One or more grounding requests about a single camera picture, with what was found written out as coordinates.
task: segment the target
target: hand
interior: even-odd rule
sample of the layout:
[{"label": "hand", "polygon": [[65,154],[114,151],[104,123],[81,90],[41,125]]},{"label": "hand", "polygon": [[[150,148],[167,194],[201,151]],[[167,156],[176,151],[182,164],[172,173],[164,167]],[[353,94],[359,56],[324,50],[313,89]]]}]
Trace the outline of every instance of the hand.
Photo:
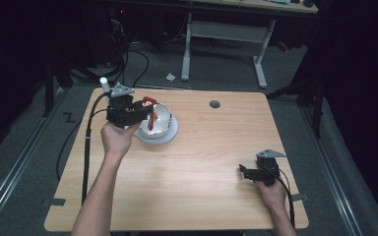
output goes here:
[{"label": "hand", "polygon": [[128,152],[134,132],[140,127],[140,123],[127,129],[116,127],[113,123],[106,123],[100,130],[103,148],[105,150],[104,162],[119,167],[122,158]]},{"label": "hand", "polygon": [[285,210],[284,201],[286,199],[286,190],[279,180],[275,179],[275,183],[270,187],[267,187],[265,183],[261,181],[257,181],[256,185],[260,189],[264,203],[271,211]]}]

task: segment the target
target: white bowl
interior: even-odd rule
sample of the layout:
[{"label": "white bowl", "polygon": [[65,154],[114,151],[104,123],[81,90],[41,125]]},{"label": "white bowl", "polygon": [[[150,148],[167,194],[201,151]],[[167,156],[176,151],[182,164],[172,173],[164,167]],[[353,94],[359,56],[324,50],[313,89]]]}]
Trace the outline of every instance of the white bowl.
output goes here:
[{"label": "white bowl", "polygon": [[160,139],[170,131],[173,116],[168,107],[162,103],[158,103],[155,105],[154,111],[157,114],[157,119],[152,130],[149,130],[149,119],[141,122],[138,133],[142,138],[150,140]]}]

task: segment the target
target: dark background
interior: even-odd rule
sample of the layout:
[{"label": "dark background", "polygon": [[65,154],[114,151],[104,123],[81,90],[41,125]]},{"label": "dark background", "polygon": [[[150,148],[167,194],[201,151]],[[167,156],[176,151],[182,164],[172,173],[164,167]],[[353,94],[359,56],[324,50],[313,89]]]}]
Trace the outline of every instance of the dark background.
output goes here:
[{"label": "dark background", "polygon": [[[292,82],[323,83],[346,145],[378,203],[378,1],[316,3],[319,16],[327,19],[318,31],[315,24],[280,19],[271,44],[309,46]],[[182,13],[126,10],[132,23],[126,30],[158,47],[167,39],[164,31],[175,35],[181,27],[181,20],[173,20]],[[107,37],[110,17],[94,5],[0,0],[0,142],[44,82],[50,55],[79,67],[115,64],[116,45]],[[54,74],[68,86],[71,66],[55,64]],[[309,92],[315,92],[313,86],[296,91]],[[311,95],[305,103],[312,102]]]}]

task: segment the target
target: black cable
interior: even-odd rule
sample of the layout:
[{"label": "black cable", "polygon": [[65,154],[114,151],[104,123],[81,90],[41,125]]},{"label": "black cable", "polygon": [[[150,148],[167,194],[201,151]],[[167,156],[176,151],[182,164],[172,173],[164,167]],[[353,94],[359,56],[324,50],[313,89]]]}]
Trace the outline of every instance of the black cable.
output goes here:
[{"label": "black cable", "polygon": [[[121,72],[121,70],[123,69],[123,68],[122,68],[122,65],[123,65],[123,64],[122,64],[122,61],[121,61],[121,59],[120,59],[119,62],[116,64],[115,69],[113,69],[112,71],[107,72],[107,73],[105,73],[105,74],[97,75],[97,76],[98,76],[99,78],[100,78],[100,77],[111,77],[111,76],[113,76],[113,75],[115,75],[115,74]],[[90,77],[78,75],[78,74],[76,74],[76,73],[73,72],[73,71],[70,71],[70,75],[71,75],[72,77],[76,78],[76,79],[79,79],[79,80],[89,80],[89,79],[90,79]]]},{"label": "black cable", "polygon": [[141,48],[138,48],[138,49],[133,49],[132,51],[143,51],[144,49],[146,49],[147,47],[147,44],[144,42],[144,41],[140,41],[140,42],[135,42],[135,43],[131,43],[131,44],[140,44],[142,43],[143,44],[143,47]]},{"label": "black cable", "polygon": [[84,166],[84,182],[82,185],[82,204],[85,202],[86,196],[88,194],[89,162],[90,162],[90,156],[91,156],[92,119],[95,116],[95,109],[96,109],[97,104],[106,95],[107,93],[103,93],[94,101],[94,106],[92,107],[91,114],[89,115],[88,127],[86,129],[86,135],[85,135],[85,166]]},{"label": "black cable", "polygon": [[286,179],[286,182],[287,182],[287,188],[290,190],[290,184],[289,184],[289,180],[287,179],[286,174],[284,174],[284,172],[280,169],[279,169],[279,171],[284,175],[284,178]]},{"label": "black cable", "polygon": [[[180,38],[179,40],[171,41],[171,42],[165,42],[163,46],[176,49],[176,48],[182,48],[186,45],[185,42],[181,42],[182,39],[185,39],[184,37]],[[170,46],[169,44],[178,44],[178,46]]]},{"label": "black cable", "polygon": [[99,113],[99,112],[102,112],[102,111],[105,111],[105,110],[107,110],[107,109],[101,109],[101,110],[99,110],[99,111],[95,112],[95,113],[94,113],[94,116],[96,116],[96,115],[97,115],[97,113]]},{"label": "black cable", "polygon": [[75,125],[72,131],[70,131],[70,134],[67,136],[66,140],[64,141],[63,147],[60,149],[59,155],[57,157],[57,162],[56,162],[56,176],[57,176],[58,181],[60,181],[61,179],[60,170],[59,170],[61,154],[63,153],[63,150],[67,145],[67,142],[70,140],[70,137],[73,135],[74,131],[79,127],[81,123],[82,123],[82,119]]},{"label": "black cable", "polygon": [[279,182],[281,182],[281,184],[283,185],[284,189],[286,190],[286,193],[287,193],[287,199],[289,201],[289,215],[290,215],[290,223],[292,224],[293,228],[295,228],[295,223],[294,223],[294,209],[293,209],[293,199],[292,199],[292,195],[290,193],[290,187],[288,188],[286,186],[286,184],[284,183],[284,181],[279,177],[277,176],[276,174],[274,174],[266,165],[263,165],[272,175],[273,177],[275,177],[277,180],[279,180]]},{"label": "black cable", "polygon": [[253,44],[252,42],[248,42],[248,41],[242,41],[242,42],[237,42],[237,43],[238,43],[237,45],[230,45],[228,43],[223,43],[223,40],[216,41],[217,45],[224,46],[224,47],[231,47],[231,48],[239,48],[239,47],[249,46],[250,44]]},{"label": "black cable", "polygon": [[177,33],[177,35],[174,38],[172,38],[171,40],[164,41],[163,45],[166,45],[169,42],[178,41],[178,40],[181,40],[183,38],[186,38],[186,35],[181,36],[180,38],[178,38],[178,37],[182,34],[183,30],[185,29],[185,26],[187,25],[186,24],[187,19],[188,19],[188,13],[185,14],[185,18],[183,19],[182,27],[180,28],[180,31]]},{"label": "black cable", "polygon": [[128,51],[129,51],[129,47],[127,47],[127,50],[126,50],[126,59],[125,59],[125,61],[124,61],[124,58],[122,58],[121,57],[121,60],[122,60],[122,62],[123,62],[123,68],[122,68],[122,70],[118,73],[118,75],[115,77],[115,79],[113,80],[113,84],[115,85],[116,83],[117,83],[117,81],[118,81],[118,78],[122,75],[122,85],[123,86],[125,86],[125,83],[124,83],[124,80],[125,80],[125,68],[127,67],[127,65],[128,65]]},{"label": "black cable", "polygon": [[210,48],[208,48],[208,49],[206,49],[206,50],[203,50],[203,51],[201,51],[201,50],[196,50],[196,49],[194,49],[194,47],[193,46],[191,46],[191,50],[192,51],[194,51],[194,52],[198,52],[198,53],[206,53],[206,52],[209,52],[209,51],[211,51],[212,49],[214,49],[215,48],[215,46],[216,46],[216,41],[214,40],[214,39],[211,39],[211,40],[209,40],[209,39],[204,39],[204,40],[200,40],[200,39],[198,39],[198,40],[194,40],[194,42],[196,42],[196,41],[198,41],[198,42],[201,42],[201,41],[210,41],[211,42],[211,46],[210,46]]},{"label": "black cable", "polygon": [[144,56],[145,58],[146,58],[146,60],[147,60],[147,66],[146,66],[146,69],[143,71],[143,73],[134,81],[134,84],[133,84],[133,88],[135,88],[136,87],[136,84],[137,84],[137,82],[143,77],[143,75],[147,72],[147,70],[149,69],[149,65],[150,65],[150,62],[149,62],[149,58],[146,56],[146,55],[144,55],[143,53],[141,53],[141,52],[139,52],[139,51],[132,51],[132,52],[135,52],[135,53],[138,53],[138,54],[140,54],[140,55],[142,55],[142,56]]}]

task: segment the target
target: table top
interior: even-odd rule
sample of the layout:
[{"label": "table top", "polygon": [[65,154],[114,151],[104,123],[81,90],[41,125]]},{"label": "table top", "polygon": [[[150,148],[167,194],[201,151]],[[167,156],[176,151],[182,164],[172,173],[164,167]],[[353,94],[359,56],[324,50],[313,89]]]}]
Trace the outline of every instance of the table top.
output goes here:
[{"label": "table top", "polygon": [[318,13],[318,8],[315,4],[308,8],[303,5],[303,0],[300,3],[281,4],[266,0],[192,0],[199,3],[211,3],[218,5],[258,8],[267,10],[287,11],[295,13]]},{"label": "table top", "polygon": [[[97,88],[90,100],[44,226],[71,231],[81,207],[85,131]],[[136,89],[134,100],[148,95],[168,106],[178,120],[174,140],[149,146],[137,138],[124,157],[115,185],[112,231],[225,230],[273,228],[258,188],[245,180],[238,164],[256,168],[255,154],[265,149],[284,153],[267,98],[259,92]],[[212,108],[217,100],[220,108]],[[96,111],[106,108],[99,102]],[[99,130],[106,122],[98,113],[92,123],[89,186],[103,159]],[[288,157],[277,158],[292,194],[298,190]],[[294,202],[297,228],[308,218]]]}]

